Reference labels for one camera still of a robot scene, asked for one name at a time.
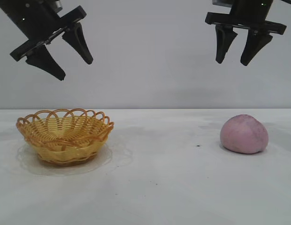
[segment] basket rim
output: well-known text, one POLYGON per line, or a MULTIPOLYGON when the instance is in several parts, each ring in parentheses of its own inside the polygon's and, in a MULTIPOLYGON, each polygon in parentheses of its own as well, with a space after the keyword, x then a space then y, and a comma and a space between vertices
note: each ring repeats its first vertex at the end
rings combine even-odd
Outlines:
POLYGON ((86 117, 90 117, 90 118, 96 118, 98 115, 101 115, 102 118, 98 120, 101 120, 104 124, 107 124, 109 127, 114 126, 114 122, 111 122, 110 117, 106 116, 103 111, 96 112, 95 110, 85 110, 83 108, 75 108, 71 110, 69 109, 39 110, 34 114, 29 114, 25 117, 19 117, 17 119, 16 126, 18 128, 19 126, 22 126, 22 125, 34 123, 36 119, 46 120, 46 119, 50 119, 51 116, 54 116, 56 119, 62 119, 62 118, 66 118, 68 115, 71 115, 71 117, 82 117, 83 115, 85 115, 86 117), (82 112, 80 116, 73 114, 74 112, 78 112, 78 111, 82 112), (59 112, 65 112, 65 115, 63 117, 59 117, 57 115, 57 113, 59 112), (48 116, 46 118, 40 118, 38 115, 42 113, 48 113, 48 116))
POLYGON ((113 130, 114 128, 114 122, 111 122, 110 121, 110 118, 108 116, 105 115, 104 112, 100 111, 100 112, 96 112, 95 110, 85 110, 85 109, 82 109, 82 108, 75 108, 75 109, 72 109, 72 110, 68 110, 68 109, 56 109, 56 110, 39 110, 37 111, 35 114, 29 114, 25 117, 20 117, 17 119, 17 123, 16 123, 16 127, 17 129, 19 130, 19 132, 24 136, 25 140, 27 142, 30 142, 31 144, 33 144, 33 142, 36 146, 39 145, 39 147, 47 147, 47 148, 50 148, 50 144, 53 144, 53 143, 56 143, 56 144, 59 144, 59 145, 64 145, 64 146, 73 146, 73 147, 79 147, 78 145, 76 145, 73 141, 66 141, 66 140, 52 140, 52 141, 48 141, 48 142, 41 142, 39 140, 36 140, 36 139, 33 139, 33 141, 31 140, 31 138, 27 137, 25 135, 25 133, 23 132, 24 130, 24 127, 26 125, 29 125, 29 124, 33 124, 37 121, 44 121, 44 120, 49 120, 49 119, 62 119, 62 118, 73 118, 73 117, 88 117, 88 118, 95 118, 99 121, 101 121, 103 124, 107 125, 107 128, 105 130, 103 130, 102 132, 105 133, 104 137, 102 138, 99 138, 100 134, 97 134, 97 135, 90 135, 90 136, 82 136, 80 137, 80 139, 88 139, 88 140, 91 140, 91 143, 92 144, 93 142, 95 141, 104 141, 107 139, 107 136, 110 134, 110 132, 113 130), (74 115, 74 112, 82 112, 82 114, 80 116, 78 115, 74 115), (58 112, 65 112, 65 115, 63 117, 59 117, 57 115, 58 112), (46 118, 40 118, 38 115, 40 115, 41 113, 48 113, 48 116, 46 118))

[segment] play dough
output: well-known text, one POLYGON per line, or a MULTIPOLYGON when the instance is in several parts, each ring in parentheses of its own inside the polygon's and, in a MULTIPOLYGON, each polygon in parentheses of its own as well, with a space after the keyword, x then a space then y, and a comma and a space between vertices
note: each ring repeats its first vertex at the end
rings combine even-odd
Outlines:
POLYGON ((223 125, 221 143, 230 151, 254 154, 266 149, 268 132, 254 117, 242 114, 223 125))

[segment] wicker basket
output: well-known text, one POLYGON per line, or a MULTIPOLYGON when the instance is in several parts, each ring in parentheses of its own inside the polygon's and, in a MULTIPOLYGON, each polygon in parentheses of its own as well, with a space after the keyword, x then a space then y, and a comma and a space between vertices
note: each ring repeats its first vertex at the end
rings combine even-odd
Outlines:
POLYGON ((114 123, 103 112, 58 109, 19 118, 16 127, 41 160, 68 166, 93 158, 106 143, 114 123))

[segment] pink clay ball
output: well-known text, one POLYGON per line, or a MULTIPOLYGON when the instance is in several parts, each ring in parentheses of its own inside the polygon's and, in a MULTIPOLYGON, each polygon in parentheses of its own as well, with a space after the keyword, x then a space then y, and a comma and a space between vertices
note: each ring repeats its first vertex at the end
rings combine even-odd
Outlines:
POLYGON ((253 116, 238 115, 222 127, 221 143, 230 151, 255 154, 266 149, 268 131, 253 116))

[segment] white tabletop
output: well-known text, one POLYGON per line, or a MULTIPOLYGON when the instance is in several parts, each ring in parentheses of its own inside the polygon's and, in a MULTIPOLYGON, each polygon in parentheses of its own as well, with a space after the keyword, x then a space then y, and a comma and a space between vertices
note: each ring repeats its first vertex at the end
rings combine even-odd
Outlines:
POLYGON ((44 166, 0 111, 0 225, 291 225, 291 110, 104 110, 99 157, 44 166), (220 146, 232 116, 269 132, 265 152, 220 146))

